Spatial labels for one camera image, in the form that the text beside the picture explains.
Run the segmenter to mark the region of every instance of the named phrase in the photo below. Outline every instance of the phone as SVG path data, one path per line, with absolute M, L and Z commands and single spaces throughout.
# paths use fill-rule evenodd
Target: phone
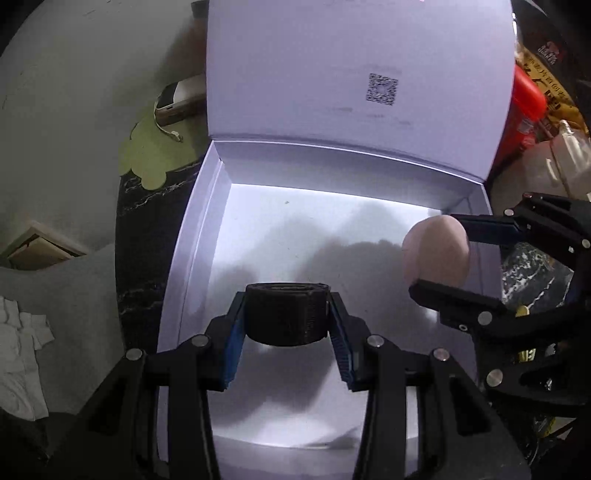
M 154 117 L 161 127 L 175 124 L 207 109 L 205 74 L 167 85 L 158 97 Z

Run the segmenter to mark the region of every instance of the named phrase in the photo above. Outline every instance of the qr code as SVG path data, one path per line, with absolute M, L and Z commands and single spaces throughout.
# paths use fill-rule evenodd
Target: qr code
M 396 100 L 397 79 L 384 77 L 376 73 L 369 74 L 368 92 L 365 99 L 370 102 L 383 103 L 384 105 L 393 105 Z

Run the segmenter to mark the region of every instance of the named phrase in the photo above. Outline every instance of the gray wall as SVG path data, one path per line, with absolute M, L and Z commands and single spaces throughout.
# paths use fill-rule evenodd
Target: gray wall
M 121 142 L 170 82 L 203 71 L 189 0 L 46 0 L 0 57 L 0 251 L 30 220 L 113 241 Z

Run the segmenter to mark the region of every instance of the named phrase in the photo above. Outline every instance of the pink ball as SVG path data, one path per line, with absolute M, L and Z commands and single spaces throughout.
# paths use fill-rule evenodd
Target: pink ball
M 470 270 L 470 243 L 460 222 L 449 215 L 413 226 L 402 242 L 402 274 L 408 285 L 419 278 L 461 287 Z

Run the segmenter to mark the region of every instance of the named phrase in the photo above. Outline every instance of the blue gripper pad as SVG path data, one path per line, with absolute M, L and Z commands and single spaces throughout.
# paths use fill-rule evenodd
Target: blue gripper pad
M 223 371 L 222 381 L 225 388 L 228 387 L 230 382 L 234 380 L 236 376 L 236 369 L 238 368 L 238 362 L 240 361 L 240 355 L 242 353 L 242 345 L 244 345 L 244 293 L 236 294 L 234 301 L 228 310 L 226 320 L 229 322 L 233 321 L 232 329 L 228 335 L 226 346 L 223 352 Z
M 355 373 L 353 371 L 353 351 L 347 340 L 345 328 L 340 321 L 340 317 L 334 304 L 330 303 L 330 341 L 335 351 L 336 364 L 339 367 L 340 379 L 347 383 L 350 390 L 355 390 Z

